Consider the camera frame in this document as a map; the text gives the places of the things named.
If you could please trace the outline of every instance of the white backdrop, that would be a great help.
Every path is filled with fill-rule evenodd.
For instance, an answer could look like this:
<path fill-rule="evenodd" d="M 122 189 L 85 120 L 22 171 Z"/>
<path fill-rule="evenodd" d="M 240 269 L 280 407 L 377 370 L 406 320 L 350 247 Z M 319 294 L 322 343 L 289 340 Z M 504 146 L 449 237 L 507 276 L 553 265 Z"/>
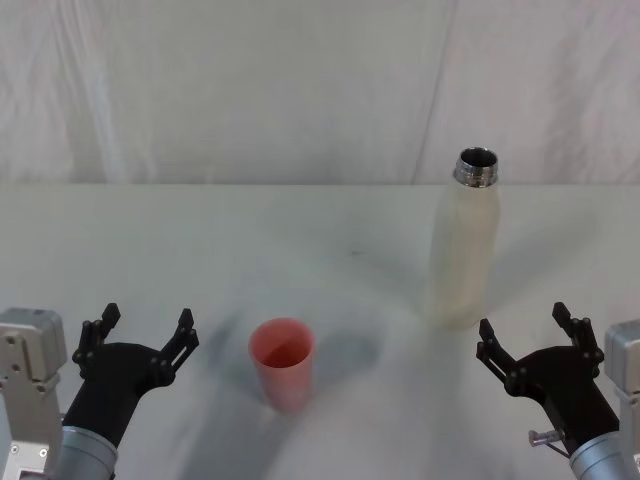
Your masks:
<path fill-rule="evenodd" d="M 640 181 L 637 0 L 0 0 L 0 181 Z"/>

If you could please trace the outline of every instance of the pink cup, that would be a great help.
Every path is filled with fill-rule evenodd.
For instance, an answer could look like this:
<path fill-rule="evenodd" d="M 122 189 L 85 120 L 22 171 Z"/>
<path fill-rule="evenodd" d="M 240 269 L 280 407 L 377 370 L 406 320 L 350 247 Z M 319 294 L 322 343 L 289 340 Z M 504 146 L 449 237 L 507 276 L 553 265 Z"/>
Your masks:
<path fill-rule="evenodd" d="M 249 340 L 249 354 L 273 408 L 296 412 L 311 397 L 313 332 L 295 318 L 274 318 Z"/>

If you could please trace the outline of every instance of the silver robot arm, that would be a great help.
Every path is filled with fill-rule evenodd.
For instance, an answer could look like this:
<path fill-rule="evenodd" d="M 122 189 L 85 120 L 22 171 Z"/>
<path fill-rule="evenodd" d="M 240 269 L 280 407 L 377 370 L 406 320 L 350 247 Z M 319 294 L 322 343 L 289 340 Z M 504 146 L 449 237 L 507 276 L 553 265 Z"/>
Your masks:
<path fill-rule="evenodd" d="M 0 385 L 12 437 L 2 480 L 113 478 L 117 446 L 138 400 L 170 385 L 198 346 L 188 309 L 161 351 L 105 344 L 119 318 L 109 304 L 101 320 L 84 322 L 73 359 L 85 381 L 61 421 L 55 391 L 67 359 L 61 318 L 17 308 L 0 314 Z"/>
<path fill-rule="evenodd" d="M 609 328 L 603 354 L 589 319 L 571 318 L 562 303 L 554 306 L 553 318 L 572 346 L 538 350 L 516 361 L 484 319 L 476 356 L 507 393 L 544 408 L 555 430 L 530 431 L 532 446 L 547 445 L 569 458 L 578 480 L 640 480 L 640 320 Z M 593 382 L 603 360 L 620 398 L 619 421 Z M 567 453 L 552 445 L 556 442 Z"/>
<path fill-rule="evenodd" d="M 578 480 L 640 480 L 640 320 L 607 330 L 604 368 L 620 398 L 620 429 L 582 445 L 571 469 Z"/>

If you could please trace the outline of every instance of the water bottle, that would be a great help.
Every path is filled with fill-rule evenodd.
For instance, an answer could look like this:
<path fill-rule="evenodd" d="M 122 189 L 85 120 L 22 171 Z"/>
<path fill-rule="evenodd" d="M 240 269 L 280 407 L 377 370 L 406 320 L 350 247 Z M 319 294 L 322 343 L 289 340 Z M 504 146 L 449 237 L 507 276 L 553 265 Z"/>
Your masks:
<path fill-rule="evenodd" d="M 436 207 L 425 316 L 449 329 L 485 315 L 484 297 L 500 218 L 498 158 L 485 148 L 464 150 Z"/>

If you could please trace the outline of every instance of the metal bottle rim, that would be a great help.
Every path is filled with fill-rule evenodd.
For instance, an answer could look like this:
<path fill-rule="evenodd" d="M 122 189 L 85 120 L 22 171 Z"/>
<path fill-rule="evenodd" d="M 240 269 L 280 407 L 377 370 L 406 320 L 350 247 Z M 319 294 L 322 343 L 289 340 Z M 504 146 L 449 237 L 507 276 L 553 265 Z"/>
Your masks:
<path fill-rule="evenodd" d="M 490 187 L 498 181 L 498 156 L 487 148 L 467 148 L 458 157 L 453 178 L 467 187 Z"/>

